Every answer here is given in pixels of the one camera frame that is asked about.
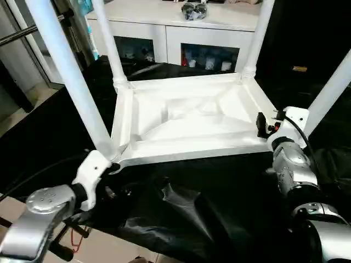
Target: black cloth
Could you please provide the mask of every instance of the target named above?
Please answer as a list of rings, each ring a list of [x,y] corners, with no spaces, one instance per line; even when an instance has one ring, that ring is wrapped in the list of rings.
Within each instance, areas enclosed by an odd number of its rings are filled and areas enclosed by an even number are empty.
[[[150,65],[123,62],[128,76]],[[129,79],[210,73],[161,64]],[[110,132],[116,93],[107,59],[96,61],[84,77]],[[314,134],[316,143],[322,141],[322,133]],[[39,188],[69,184],[94,145],[64,88],[0,138],[0,149],[0,192],[35,175],[12,194],[24,201]],[[328,159],[333,166],[323,167],[322,184],[339,203],[349,193],[348,166],[342,180],[335,178],[340,179],[339,165],[347,164],[351,153],[323,151],[318,152],[319,160]],[[271,153],[255,153],[127,167],[103,177],[87,223],[184,262],[296,262],[276,178],[263,174],[271,163]],[[342,182],[342,191],[336,182]]]

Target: tile floor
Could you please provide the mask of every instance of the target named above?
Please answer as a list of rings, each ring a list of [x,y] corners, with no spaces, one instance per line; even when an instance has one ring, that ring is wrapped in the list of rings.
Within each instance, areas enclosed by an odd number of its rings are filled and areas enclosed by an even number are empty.
[[[49,88],[46,84],[40,84],[30,90],[27,94],[28,98],[35,104],[35,108],[45,102],[49,97],[57,92],[56,89]],[[17,123],[19,123],[28,114],[24,110],[19,109],[14,114],[0,123],[0,137]],[[23,212],[25,205],[16,199],[6,198],[0,203],[0,216],[11,222],[14,222]],[[58,226],[54,233],[58,233],[63,224]],[[2,240],[7,229],[0,226],[0,241]],[[80,239],[79,234],[74,233],[77,242]],[[60,242],[62,245],[71,248],[70,230]],[[73,263],[96,263],[96,262],[113,262],[128,263],[137,256],[146,258],[154,263],[181,263],[178,260],[171,259],[167,256],[155,253],[146,248],[124,241],[120,238],[109,234],[92,230],[90,236],[84,239],[78,253],[75,254]],[[63,263],[51,252],[48,252],[44,263]]]

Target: cabinet top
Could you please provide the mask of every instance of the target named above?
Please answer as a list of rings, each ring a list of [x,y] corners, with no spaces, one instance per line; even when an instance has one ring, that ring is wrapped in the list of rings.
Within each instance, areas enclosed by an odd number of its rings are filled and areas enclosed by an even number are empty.
[[[110,21],[255,31],[261,7],[248,3],[208,4],[206,18],[187,21],[181,11],[183,4],[162,0],[113,0],[105,5],[105,11]],[[87,19],[96,18],[95,12],[87,15]]]

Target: wall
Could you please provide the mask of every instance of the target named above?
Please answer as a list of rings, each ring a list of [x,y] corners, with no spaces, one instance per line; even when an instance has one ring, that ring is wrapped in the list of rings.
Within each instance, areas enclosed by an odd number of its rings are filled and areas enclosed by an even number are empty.
[[[0,38],[15,32],[1,4],[0,25]],[[0,60],[24,92],[44,81],[21,40],[0,47]]]

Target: red wire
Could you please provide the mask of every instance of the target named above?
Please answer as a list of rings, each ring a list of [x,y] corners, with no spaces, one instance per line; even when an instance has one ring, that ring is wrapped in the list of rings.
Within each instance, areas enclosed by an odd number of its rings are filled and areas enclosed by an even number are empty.
[[[78,244],[75,244],[73,242],[73,229],[71,228],[71,245],[73,247],[76,247],[77,249],[72,249],[73,250],[73,253],[77,253],[79,251],[79,248],[81,248],[81,244],[82,244],[82,241],[83,241],[83,236],[81,236],[81,240],[79,241]]]

